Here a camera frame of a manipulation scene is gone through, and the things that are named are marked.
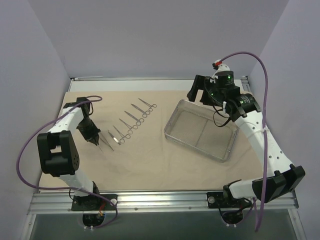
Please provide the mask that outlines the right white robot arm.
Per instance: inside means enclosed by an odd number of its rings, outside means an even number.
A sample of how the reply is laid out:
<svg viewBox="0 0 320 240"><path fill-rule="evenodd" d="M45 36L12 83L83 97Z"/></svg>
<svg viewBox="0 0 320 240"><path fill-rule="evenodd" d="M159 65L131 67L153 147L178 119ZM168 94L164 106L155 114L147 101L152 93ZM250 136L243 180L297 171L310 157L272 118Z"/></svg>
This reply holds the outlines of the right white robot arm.
<svg viewBox="0 0 320 240"><path fill-rule="evenodd" d="M213 63L213 76L196 75L187 94L194 102L202 90L200 102L212 106L224 114L244 133L255 151L262 168L260 179L237 180L223 187L222 200L227 206L234 206L244 198L256 198L268 203L292 192L306 175L302 166L295 166L284 154L269 128L265 115L256 99L250 93L241 93L235 84L234 73L217 60Z"/></svg>

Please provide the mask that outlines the steel ring-handled forceps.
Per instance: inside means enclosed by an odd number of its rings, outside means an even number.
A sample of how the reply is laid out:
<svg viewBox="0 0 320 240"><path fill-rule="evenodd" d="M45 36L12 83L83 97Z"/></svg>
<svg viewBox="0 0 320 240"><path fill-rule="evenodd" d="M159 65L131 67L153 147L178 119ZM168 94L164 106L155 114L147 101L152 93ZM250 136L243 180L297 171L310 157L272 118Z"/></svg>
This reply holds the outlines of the steel ring-handled forceps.
<svg viewBox="0 0 320 240"><path fill-rule="evenodd" d="M145 105L148 106L148 111L152 112L153 109L157 108L157 105L155 103L153 104L150 104L148 102L146 102L145 100L141 99L141 98L138 98L142 103L144 103Z"/></svg>

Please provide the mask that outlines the beige wrapping cloth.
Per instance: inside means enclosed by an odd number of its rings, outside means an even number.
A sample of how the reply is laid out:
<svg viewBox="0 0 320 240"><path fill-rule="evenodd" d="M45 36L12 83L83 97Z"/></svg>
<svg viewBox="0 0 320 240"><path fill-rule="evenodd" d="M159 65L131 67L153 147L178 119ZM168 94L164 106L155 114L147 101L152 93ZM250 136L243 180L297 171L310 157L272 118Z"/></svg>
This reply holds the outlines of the beige wrapping cloth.
<svg viewBox="0 0 320 240"><path fill-rule="evenodd" d="M94 103L92 120L112 146L104 142L99 147L84 140L79 131L73 139L79 153L79 168L102 191L169 191L217 190L236 180L259 179L262 165L246 136L239 132L226 162L218 162L167 140L164 128L186 91L100 91L102 101ZM144 111L149 104L157 108L150 111L144 122L133 130L130 139L118 145L108 130L120 140L115 126L123 134L128 128L119 120L133 126L142 114L131 104Z"/></svg>

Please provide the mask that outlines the wire mesh instrument tray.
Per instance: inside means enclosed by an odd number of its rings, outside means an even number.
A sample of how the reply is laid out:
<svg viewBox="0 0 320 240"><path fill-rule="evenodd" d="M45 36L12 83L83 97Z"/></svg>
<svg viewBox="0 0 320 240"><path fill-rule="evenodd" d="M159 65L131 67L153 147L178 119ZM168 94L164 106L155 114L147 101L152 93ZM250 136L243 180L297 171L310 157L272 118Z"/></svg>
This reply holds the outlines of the wire mesh instrument tray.
<svg viewBox="0 0 320 240"><path fill-rule="evenodd" d="M180 100L169 118L164 135L167 140L224 163L230 159L239 128L213 109Z"/></svg>

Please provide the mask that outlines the steel straight hemostat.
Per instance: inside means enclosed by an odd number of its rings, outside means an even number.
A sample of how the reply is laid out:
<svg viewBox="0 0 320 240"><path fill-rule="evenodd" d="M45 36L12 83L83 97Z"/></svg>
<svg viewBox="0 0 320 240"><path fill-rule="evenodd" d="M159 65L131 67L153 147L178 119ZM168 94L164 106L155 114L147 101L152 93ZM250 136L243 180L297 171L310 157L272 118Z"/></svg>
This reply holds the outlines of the steel straight hemostat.
<svg viewBox="0 0 320 240"><path fill-rule="evenodd" d="M126 140L129 140L131 138L131 135L129 133L123 134L122 132L120 132L120 130L118 130L117 127L115 127L113 125L113 128L116 130L116 132L120 135L120 139L119 142L120 144L124 144L126 142Z"/></svg>

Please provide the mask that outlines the steel ring-handled clamp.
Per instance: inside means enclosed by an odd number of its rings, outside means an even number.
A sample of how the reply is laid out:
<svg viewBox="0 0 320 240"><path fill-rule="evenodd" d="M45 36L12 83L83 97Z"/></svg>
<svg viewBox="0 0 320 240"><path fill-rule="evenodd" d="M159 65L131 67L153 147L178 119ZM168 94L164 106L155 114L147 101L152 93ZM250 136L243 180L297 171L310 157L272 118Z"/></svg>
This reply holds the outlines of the steel ring-handled clamp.
<svg viewBox="0 0 320 240"><path fill-rule="evenodd" d="M142 117L140 117L140 118L135 117L134 115L132 115L131 113L129 113L127 111L125 111L125 113L135 121L135 124L137 126L140 126L145 121L144 118L142 118Z"/></svg>

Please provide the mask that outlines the steel scissors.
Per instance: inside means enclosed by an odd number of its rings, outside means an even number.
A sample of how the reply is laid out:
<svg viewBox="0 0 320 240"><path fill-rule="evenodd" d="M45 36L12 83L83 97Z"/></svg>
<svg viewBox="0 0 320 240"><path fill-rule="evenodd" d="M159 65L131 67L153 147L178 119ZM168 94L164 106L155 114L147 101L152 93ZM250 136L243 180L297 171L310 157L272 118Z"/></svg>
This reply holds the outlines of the steel scissors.
<svg viewBox="0 0 320 240"><path fill-rule="evenodd" d="M149 110L142 110L140 107L136 106L135 104L131 103L131 106L134 107L136 110L138 110L143 118L147 118L148 115L151 114L151 112Z"/></svg>

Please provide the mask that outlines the steel curved hemostat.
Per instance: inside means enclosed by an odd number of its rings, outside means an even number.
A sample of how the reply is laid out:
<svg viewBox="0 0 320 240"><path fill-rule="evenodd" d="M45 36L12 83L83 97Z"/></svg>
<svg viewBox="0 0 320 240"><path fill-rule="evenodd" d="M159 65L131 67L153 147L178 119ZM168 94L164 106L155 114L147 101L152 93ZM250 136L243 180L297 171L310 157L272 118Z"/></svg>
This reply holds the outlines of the steel curved hemostat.
<svg viewBox="0 0 320 240"><path fill-rule="evenodd" d="M137 126L136 124L134 124L134 125L129 125L129 124L126 123L124 120L122 120L122 119L119 119L119 120L128 128L127 133L128 133L129 135L132 135L132 134L133 134L133 130L137 130L137 129L138 129L138 126Z"/></svg>

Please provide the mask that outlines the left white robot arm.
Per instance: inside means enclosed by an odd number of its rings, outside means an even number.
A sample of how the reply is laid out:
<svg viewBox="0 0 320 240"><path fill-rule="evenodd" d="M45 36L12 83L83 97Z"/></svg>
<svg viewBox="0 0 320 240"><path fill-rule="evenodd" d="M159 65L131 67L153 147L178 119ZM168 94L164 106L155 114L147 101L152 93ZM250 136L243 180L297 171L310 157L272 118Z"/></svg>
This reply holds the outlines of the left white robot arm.
<svg viewBox="0 0 320 240"><path fill-rule="evenodd" d="M36 141L42 172L62 180L77 197L83 197L82 202L88 209L95 210L101 203L99 189L80 169L80 156L73 138L78 130L85 141L99 145L101 130L90 118L91 107L87 97L66 103L53 127L40 133Z"/></svg>

